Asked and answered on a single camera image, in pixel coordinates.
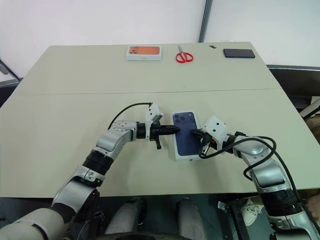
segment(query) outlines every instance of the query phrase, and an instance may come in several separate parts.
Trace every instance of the red scissors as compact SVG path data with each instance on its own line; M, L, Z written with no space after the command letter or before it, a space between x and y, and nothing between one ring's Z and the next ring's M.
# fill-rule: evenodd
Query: red scissors
M188 52L184 52L182 48L178 45L179 53L175 56L175 60L178 63L184 64L184 63L189 63L194 60L194 56L192 56Z

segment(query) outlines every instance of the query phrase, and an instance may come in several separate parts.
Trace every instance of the sneaker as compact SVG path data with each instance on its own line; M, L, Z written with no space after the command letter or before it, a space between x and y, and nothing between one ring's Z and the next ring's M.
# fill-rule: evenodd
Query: sneaker
M255 222L263 207L263 205L254 204L250 198L246 201L245 205L241 208L241 212L243 221L247 227Z

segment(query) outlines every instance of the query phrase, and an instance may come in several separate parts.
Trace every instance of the beige table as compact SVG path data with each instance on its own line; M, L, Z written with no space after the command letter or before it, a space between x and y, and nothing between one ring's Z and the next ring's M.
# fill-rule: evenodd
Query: beige table
M221 53L223 48L253 47L212 44L217 48L182 45L195 55L188 65L175 63L176 45L171 44L163 45L161 62L127 62L126 46L50 47L0 109L0 196L53 197L119 110L141 101L159 105L162 124L170 123L173 111L195 110L200 123L215 114L232 132L270 136L297 187L319 187L320 147L258 54L225 59ZM80 56L87 67L79 67ZM109 64L102 66L102 59ZM139 74L130 75L133 65ZM143 121L144 110L138 106L122 118ZM172 136L160 141L161 150L145 140L128 143L107 172L101 196L255 191L242 175L246 165L241 159L226 153L175 162Z

